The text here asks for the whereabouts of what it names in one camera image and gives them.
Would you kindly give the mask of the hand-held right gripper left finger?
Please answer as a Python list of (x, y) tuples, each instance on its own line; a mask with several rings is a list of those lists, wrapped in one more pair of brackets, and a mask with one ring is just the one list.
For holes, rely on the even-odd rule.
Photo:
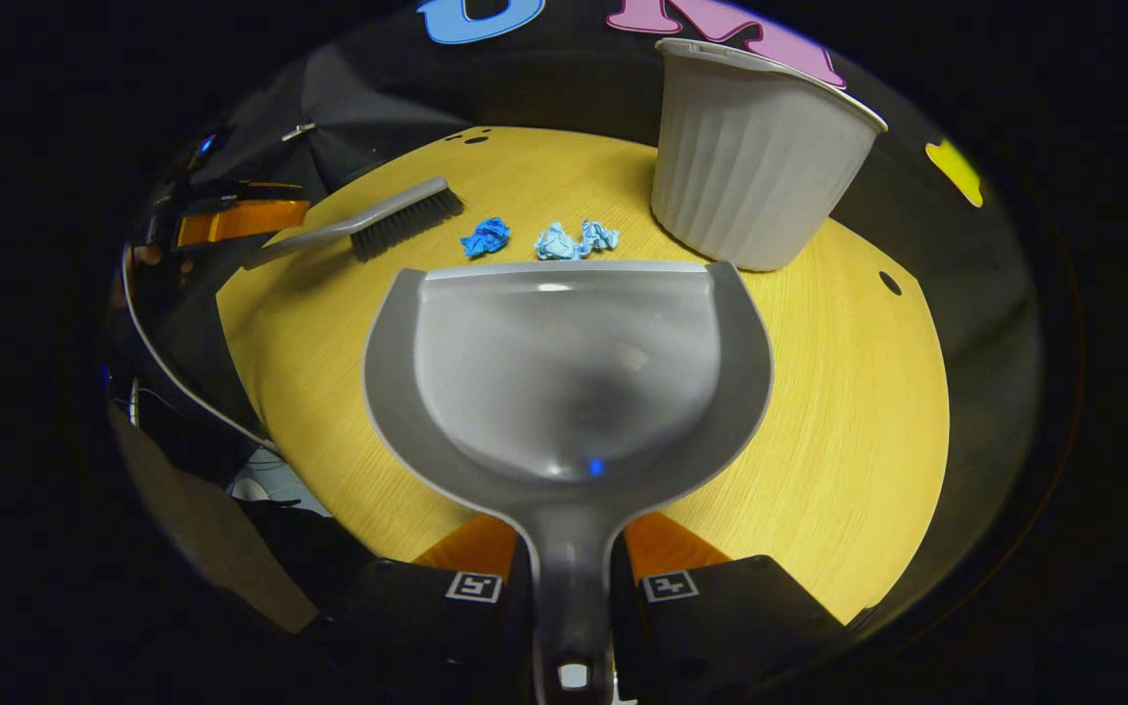
[(530, 616), (525, 541), (476, 515), (416, 561), (365, 562), (319, 645), (377, 705), (534, 705)]

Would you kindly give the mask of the wooden desktop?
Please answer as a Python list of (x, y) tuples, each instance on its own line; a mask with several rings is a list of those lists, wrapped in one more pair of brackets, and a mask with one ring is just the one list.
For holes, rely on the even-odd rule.
[[(380, 556), (506, 576), (514, 532), (422, 485), (365, 412), (364, 340), (399, 268), (465, 262), (458, 240), (500, 217), (497, 263), (534, 259), (555, 220), (617, 228), (617, 259), (695, 259), (647, 205), (655, 151), (615, 138), (475, 126), (379, 166), (319, 202), (336, 222), (430, 177), (462, 215), (359, 263), (340, 244), (237, 268), (215, 294), (243, 389), (305, 486)], [(772, 340), (775, 386), (751, 446), (717, 479), (633, 525), (637, 576), (770, 556), (834, 619), (854, 625), (913, 562), (943, 487), (949, 390), (920, 285), (829, 220), (786, 268), (744, 273)]]

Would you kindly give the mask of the light blue paper ball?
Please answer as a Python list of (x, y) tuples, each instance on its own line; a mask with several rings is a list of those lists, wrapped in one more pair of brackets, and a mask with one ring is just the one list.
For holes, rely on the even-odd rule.
[(581, 259), (587, 259), (596, 253), (613, 252), (622, 240), (622, 232), (618, 229), (605, 227), (599, 220), (584, 219), (582, 229), (582, 240), (578, 247)]
[(564, 231), (559, 220), (552, 220), (550, 226), (539, 232), (534, 244), (538, 259), (585, 259), (584, 245), (574, 240)]

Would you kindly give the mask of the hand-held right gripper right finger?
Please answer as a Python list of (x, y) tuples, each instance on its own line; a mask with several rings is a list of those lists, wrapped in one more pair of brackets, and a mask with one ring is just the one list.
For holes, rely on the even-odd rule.
[(740, 705), (845, 638), (770, 556), (730, 558), (659, 512), (624, 528), (610, 566), (622, 704)]

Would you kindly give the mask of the grey dustpan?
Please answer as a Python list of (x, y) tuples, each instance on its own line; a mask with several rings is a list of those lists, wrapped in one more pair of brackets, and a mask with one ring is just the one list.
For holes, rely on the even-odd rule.
[(362, 385), (402, 467), (527, 545), (538, 705), (613, 705), (615, 540), (743, 453), (774, 356), (725, 259), (402, 268)]

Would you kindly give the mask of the small grey broom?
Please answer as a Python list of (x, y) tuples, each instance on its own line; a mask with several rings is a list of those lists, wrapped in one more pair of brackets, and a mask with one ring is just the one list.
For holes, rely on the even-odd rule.
[(344, 240), (349, 241), (355, 259), (367, 262), (464, 211), (465, 202), (450, 188), (450, 184), (442, 177), (434, 177), (340, 222), (259, 247), (243, 262), (243, 268), (252, 271), (275, 259), (290, 258)]

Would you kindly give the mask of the black backdrop cloth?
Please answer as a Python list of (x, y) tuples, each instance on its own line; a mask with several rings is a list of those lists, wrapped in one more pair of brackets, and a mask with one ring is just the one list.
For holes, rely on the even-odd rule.
[[(246, 95), (222, 118), (231, 138), (196, 180), (282, 179), (319, 199), (469, 123), (650, 144), (663, 86), (652, 35), (710, 36), (720, 8), (715, 0), (556, 0), (532, 27), (456, 46), (426, 39), (406, 9), (385, 12)], [(946, 506), (872, 610), (908, 610), (929, 599), (953, 608), (984, 593), (1017, 546), (1007, 527), (1011, 493), (1043, 409), (1031, 250), (1012, 226), (1007, 180), (980, 166), (1006, 148), (959, 148), (937, 118), (860, 63), (841, 55), (821, 63), (895, 118), (895, 134), (878, 138), (834, 218), (920, 281), (957, 420)], [(279, 139), (302, 123), (316, 127)]]

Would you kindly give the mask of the grey ribbed garbage bin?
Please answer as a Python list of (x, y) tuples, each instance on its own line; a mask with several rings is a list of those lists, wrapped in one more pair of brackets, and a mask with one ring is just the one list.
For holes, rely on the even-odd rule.
[(677, 241), (739, 268), (797, 258), (889, 124), (837, 86), (744, 50), (666, 37), (650, 208)]

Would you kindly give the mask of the dark blue paper ball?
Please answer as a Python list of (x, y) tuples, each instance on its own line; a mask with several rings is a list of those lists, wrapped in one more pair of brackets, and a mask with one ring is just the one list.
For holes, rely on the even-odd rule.
[(510, 240), (510, 226), (501, 217), (490, 217), (481, 220), (469, 236), (461, 238), (464, 255), (468, 259), (483, 258), (497, 253)]

